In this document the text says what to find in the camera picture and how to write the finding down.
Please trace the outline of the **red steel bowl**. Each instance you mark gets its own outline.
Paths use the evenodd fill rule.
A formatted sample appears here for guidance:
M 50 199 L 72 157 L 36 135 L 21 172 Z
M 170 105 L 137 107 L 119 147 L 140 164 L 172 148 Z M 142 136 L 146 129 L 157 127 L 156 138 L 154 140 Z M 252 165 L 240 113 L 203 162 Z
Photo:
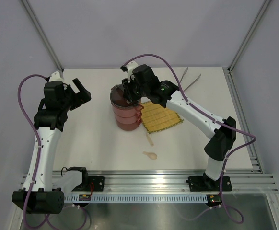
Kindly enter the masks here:
M 144 107 L 141 104 L 139 104 L 138 106 L 124 107 L 124 108 L 113 106 L 113 111 L 116 115 L 120 117 L 131 117 L 139 114 L 143 108 Z
M 141 122 L 142 113 L 135 114 L 131 117 L 121 117 L 117 114 L 115 114 L 116 121 L 122 123 L 122 124 L 133 124 L 133 123 L 140 123 Z
M 123 124 L 123 123 L 116 121 L 116 124 L 118 125 L 118 127 L 124 131 L 133 131 L 133 130 L 137 129 L 141 123 L 142 123 L 141 120 L 139 122 L 135 122 L 132 124 Z

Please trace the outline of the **metal tongs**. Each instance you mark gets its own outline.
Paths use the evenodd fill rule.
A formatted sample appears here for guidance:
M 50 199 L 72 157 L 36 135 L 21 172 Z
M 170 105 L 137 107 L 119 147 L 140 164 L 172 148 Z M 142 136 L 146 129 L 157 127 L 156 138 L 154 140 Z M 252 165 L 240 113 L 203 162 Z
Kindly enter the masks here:
M 179 82 L 182 86 L 183 92 L 186 92 L 192 85 L 194 85 L 200 77 L 200 68 L 186 67 L 179 77 Z

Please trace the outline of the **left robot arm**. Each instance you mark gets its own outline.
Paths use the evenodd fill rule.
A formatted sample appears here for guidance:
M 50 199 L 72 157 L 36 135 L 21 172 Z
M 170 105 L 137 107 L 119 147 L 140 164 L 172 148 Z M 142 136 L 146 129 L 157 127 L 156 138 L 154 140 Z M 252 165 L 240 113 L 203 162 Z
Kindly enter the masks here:
M 58 214 L 63 209 L 65 195 L 73 189 L 91 187 L 84 167 L 70 167 L 65 175 L 52 182 L 56 149 L 68 111 L 91 100 L 91 93 L 78 79 L 75 92 L 62 78 L 45 79 L 44 98 L 40 101 L 34 121 L 29 124 L 35 133 L 35 145 L 26 180 L 20 191 L 12 194 L 13 203 L 25 214 Z

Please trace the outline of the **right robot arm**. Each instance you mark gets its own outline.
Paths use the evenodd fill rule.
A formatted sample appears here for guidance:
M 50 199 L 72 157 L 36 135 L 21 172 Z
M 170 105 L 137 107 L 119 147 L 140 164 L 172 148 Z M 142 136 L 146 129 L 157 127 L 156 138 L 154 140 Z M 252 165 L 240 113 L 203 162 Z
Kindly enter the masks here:
M 133 62 L 121 66 L 121 70 L 127 74 L 122 85 L 123 97 L 128 102 L 147 98 L 154 104 L 178 113 L 206 135 L 209 139 L 204 147 L 208 156 L 206 170 L 202 176 L 193 181 L 188 180 L 188 183 L 200 191 L 218 191 L 225 156 L 236 141 L 235 119 L 212 115 L 183 95 L 179 87 L 171 81 L 160 81 L 146 64 L 138 65 Z

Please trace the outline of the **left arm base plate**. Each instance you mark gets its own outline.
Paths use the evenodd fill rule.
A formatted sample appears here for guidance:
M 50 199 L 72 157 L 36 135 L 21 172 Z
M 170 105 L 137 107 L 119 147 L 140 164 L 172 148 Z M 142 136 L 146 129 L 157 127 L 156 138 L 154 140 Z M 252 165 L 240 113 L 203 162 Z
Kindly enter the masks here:
M 104 190 L 105 178 L 103 176 L 88 176 L 72 189 L 72 192 L 102 192 Z

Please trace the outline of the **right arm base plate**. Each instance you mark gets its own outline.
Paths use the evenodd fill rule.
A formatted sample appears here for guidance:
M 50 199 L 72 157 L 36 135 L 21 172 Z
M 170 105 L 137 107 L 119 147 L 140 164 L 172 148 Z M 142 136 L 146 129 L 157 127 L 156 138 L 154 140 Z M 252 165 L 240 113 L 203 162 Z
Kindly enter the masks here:
M 186 183 L 189 185 L 190 192 L 219 192 L 221 179 L 216 181 L 205 176 L 190 176 Z M 232 184 L 229 176 L 222 178 L 222 191 L 232 191 Z

